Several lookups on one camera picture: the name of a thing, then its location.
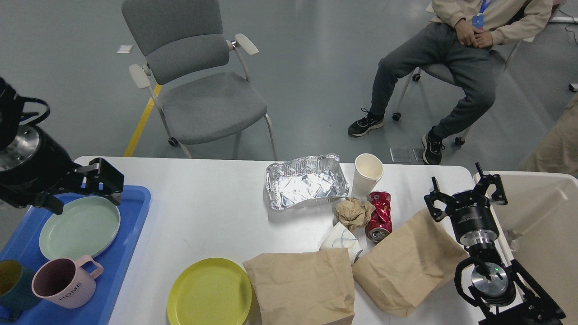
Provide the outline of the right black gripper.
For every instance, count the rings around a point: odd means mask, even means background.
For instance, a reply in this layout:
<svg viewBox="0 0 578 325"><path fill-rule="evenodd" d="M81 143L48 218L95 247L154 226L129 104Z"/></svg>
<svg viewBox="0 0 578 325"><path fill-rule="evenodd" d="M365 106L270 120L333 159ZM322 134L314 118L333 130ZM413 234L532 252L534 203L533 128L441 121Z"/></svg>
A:
<svg viewBox="0 0 578 325"><path fill-rule="evenodd" d="M475 163L479 181L473 190L456 193L453 196L442 193L436 177L431 177L433 190L424 196L426 207L435 222L450 217L456 240L463 246L493 243L499 237L499 230L490 210L490 205L507 205L499 174L484 174L479 162ZM490 186L495 191L489 198L485 196ZM445 211L436 208L435 202L446 204Z"/></svg>

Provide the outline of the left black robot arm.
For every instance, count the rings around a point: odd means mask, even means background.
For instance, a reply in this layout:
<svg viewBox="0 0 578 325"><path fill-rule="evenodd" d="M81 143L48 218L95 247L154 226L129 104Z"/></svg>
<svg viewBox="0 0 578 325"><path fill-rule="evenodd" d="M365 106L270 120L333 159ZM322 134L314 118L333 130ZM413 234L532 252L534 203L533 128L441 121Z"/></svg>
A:
<svg viewBox="0 0 578 325"><path fill-rule="evenodd" d="M23 97L1 80L0 197L14 207L35 206L62 214L63 193L98 195L121 204L124 175L97 157L88 165L76 164L39 124L50 115L49 105Z"/></svg>

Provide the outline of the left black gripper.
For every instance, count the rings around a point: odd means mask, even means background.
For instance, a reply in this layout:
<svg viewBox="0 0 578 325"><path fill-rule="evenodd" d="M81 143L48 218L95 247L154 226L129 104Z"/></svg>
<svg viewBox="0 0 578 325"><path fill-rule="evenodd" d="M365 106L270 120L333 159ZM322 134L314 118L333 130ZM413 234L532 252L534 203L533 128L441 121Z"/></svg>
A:
<svg viewBox="0 0 578 325"><path fill-rule="evenodd" d="M23 208L45 208L60 215L60 193L95 194L121 204L124 175L102 157L78 172L67 152L40 128L23 125L13 143L1 150L1 201Z"/></svg>

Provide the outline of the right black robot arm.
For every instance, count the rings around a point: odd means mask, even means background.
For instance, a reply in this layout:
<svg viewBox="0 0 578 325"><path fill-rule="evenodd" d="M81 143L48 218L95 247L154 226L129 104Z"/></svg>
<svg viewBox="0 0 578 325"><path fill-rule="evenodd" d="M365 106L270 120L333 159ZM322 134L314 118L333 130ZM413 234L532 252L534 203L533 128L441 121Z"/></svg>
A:
<svg viewBox="0 0 578 325"><path fill-rule="evenodd" d="M483 173L471 190L448 195L432 177L432 190L424 197L436 222L450 218L456 241L468 253L455 269L457 293L484 314L481 325L560 325L565 312L520 262L506 265L495 241L500 231L492 205L508 199L498 174Z"/></svg>

